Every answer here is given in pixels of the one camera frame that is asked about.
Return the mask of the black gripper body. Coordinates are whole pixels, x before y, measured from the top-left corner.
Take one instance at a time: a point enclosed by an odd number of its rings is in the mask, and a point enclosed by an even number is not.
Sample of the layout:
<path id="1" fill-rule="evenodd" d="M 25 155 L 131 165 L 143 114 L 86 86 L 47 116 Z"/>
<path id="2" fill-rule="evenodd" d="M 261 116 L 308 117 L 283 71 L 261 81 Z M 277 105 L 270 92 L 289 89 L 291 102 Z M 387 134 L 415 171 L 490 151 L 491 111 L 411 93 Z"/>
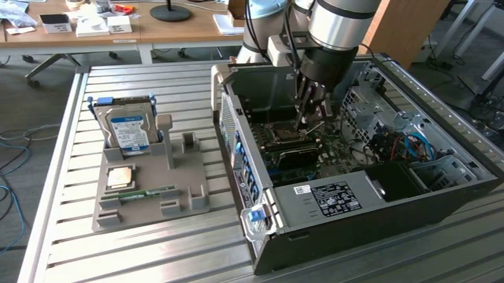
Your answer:
<path id="1" fill-rule="evenodd" d="M 312 81 L 336 87 L 343 81 L 357 55 L 357 48 L 339 51 L 328 48 L 308 49 L 304 53 L 300 72 Z"/>

